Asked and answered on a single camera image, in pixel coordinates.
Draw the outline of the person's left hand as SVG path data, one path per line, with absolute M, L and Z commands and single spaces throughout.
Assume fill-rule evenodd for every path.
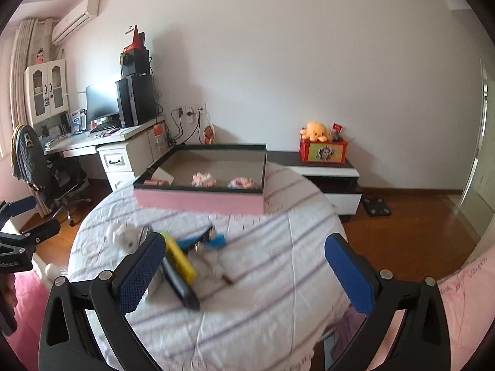
M 14 308 L 17 306 L 15 275 L 1 274 L 1 331 L 11 336 L 17 329 Z

